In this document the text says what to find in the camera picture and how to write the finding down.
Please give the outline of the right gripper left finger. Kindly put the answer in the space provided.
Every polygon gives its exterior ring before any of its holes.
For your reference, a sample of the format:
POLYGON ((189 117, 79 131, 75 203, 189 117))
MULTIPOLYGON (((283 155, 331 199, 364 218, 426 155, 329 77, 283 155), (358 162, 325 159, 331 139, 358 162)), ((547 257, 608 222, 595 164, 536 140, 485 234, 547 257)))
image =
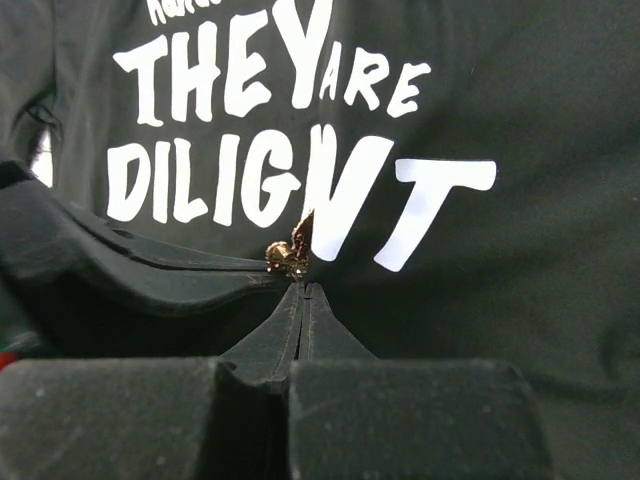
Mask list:
POLYGON ((304 291, 220 357, 20 360, 1 374, 5 479, 284 479, 304 291))

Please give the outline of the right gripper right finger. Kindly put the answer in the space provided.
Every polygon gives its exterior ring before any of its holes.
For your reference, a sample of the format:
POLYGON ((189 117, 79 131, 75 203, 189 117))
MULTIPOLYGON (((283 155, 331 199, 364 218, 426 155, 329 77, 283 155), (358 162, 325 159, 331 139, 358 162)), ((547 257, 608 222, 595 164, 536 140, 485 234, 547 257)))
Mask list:
POLYGON ((294 479, 551 479, 532 391, 511 365, 373 357, 321 286, 289 373, 294 479))

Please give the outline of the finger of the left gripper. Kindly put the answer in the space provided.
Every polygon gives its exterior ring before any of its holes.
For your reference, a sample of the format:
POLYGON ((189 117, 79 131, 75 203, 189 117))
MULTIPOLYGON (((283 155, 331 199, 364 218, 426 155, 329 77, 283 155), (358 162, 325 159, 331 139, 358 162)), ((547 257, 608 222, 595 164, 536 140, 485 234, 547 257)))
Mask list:
POLYGON ((69 358, 217 355, 288 286, 260 261, 113 229, 13 159, 1 163, 1 278, 38 346, 69 358))

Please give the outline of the gold leaf brooch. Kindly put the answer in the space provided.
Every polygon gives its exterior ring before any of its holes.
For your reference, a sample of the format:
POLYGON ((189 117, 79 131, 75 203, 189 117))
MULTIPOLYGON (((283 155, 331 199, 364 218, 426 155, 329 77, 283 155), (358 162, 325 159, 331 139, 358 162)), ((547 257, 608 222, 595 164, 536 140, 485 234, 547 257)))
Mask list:
POLYGON ((293 228, 291 240, 277 241, 266 248, 266 270, 293 281, 304 278, 309 269, 314 211, 310 210, 293 228))

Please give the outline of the black printed t-shirt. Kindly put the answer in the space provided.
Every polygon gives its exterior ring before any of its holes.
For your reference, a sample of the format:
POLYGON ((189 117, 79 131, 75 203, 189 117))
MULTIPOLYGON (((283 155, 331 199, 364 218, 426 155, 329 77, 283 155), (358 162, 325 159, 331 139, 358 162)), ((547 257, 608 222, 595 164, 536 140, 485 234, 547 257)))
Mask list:
POLYGON ((551 479, 639 475, 635 1, 5 1, 1 163, 109 227, 309 269, 375 358, 531 388, 551 479))

